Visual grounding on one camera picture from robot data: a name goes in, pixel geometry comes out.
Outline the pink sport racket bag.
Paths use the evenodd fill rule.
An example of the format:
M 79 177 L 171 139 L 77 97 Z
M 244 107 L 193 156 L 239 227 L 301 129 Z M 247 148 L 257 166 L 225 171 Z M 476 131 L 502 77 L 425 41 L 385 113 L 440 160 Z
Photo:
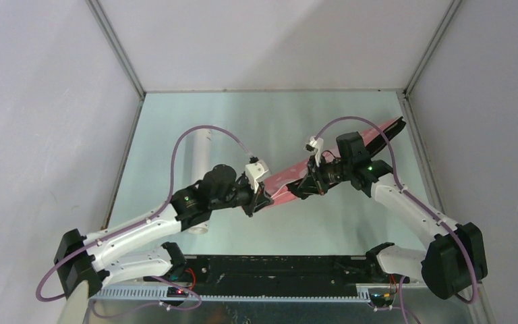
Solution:
M 388 139 L 392 140 L 405 128 L 405 125 L 406 123 L 403 118 L 398 117 L 397 119 L 390 119 L 380 124 L 379 127 Z M 361 131 L 360 135 L 372 157 L 376 156 L 386 147 L 384 138 L 372 127 Z M 298 199 L 298 197 L 288 189 L 287 185 L 304 178 L 308 172 L 307 163 L 308 159 L 304 159 L 264 180 L 266 192 L 269 193 L 274 200 L 274 203 L 270 207 L 283 205 Z

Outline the white shuttlecock tube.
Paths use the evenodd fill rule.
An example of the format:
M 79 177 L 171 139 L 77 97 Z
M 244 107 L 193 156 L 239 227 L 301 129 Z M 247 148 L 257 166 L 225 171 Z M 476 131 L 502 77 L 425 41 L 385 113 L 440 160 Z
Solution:
M 210 169 L 212 134 L 210 129 L 199 129 L 194 132 L 192 148 L 192 183 L 202 180 Z

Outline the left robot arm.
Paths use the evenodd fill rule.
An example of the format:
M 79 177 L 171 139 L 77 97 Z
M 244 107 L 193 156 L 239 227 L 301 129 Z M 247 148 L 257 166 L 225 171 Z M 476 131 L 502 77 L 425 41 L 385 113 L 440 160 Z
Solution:
M 228 165 L 216 165 L 201 180 L 174 193 L 164 206 L 130 223 L 86 235 L 78 229 L 65 232 L 53 267 L 64 297 L 69 298 L 83 281 L 93 296 L 105 286 L 137 277 L 180 280 L 186 263 L 175 243 L 166 242 L 144 256 L 133 250 L 200 225 L 216 210 L 240 207 L 251 217 L 274 203 L 264 185 L 268 176 L 262 160 L 247 164 L 241 175 Z

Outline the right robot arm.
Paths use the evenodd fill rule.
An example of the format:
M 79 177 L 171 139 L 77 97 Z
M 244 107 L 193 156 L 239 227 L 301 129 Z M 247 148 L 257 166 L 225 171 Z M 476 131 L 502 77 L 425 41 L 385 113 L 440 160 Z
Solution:
M 487 277 L 484 239 L 478 226 L 460 224 L 415 197 L 395 177 L 392 166 L 372 159 L 359 133 L 340 135 L 336 142 L 339 156 L 327 161 L 323 140 L 309 139 L 307 173 L 290 191 L 306 199 L 349 182 L 400 216 L 424 245 L 424 250 L 412 250 L 387 242 L 368 251 L 373 258 L 365 264 L 369 279 L 382 282 L 391 274 L 403 275 L 425 283 L 435 296 L 446 300 Z

